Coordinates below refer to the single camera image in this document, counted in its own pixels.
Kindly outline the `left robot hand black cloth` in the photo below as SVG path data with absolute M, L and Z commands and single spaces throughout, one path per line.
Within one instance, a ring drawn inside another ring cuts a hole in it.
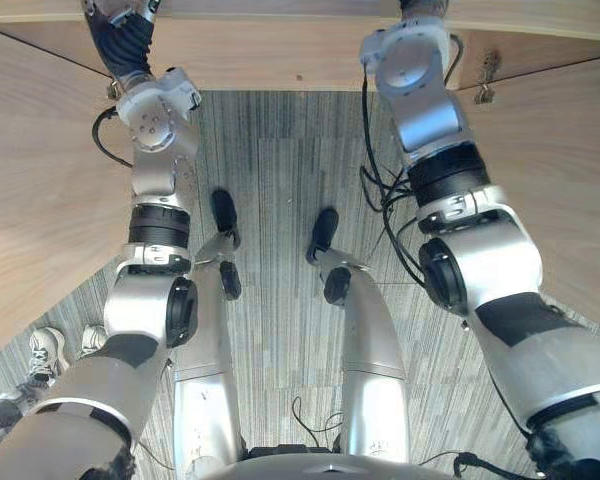
M 96 50 L 117 80 L 151 73 L 148 63 L 161 1 L 83 1 Z

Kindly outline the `right robot hand black cloth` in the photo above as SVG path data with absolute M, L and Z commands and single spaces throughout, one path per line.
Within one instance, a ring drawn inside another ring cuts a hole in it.
M 448 10 L 448 0 L 399 0 L 403 21 L 415 22 L 417 19 L 435 18 L 443 20 Z

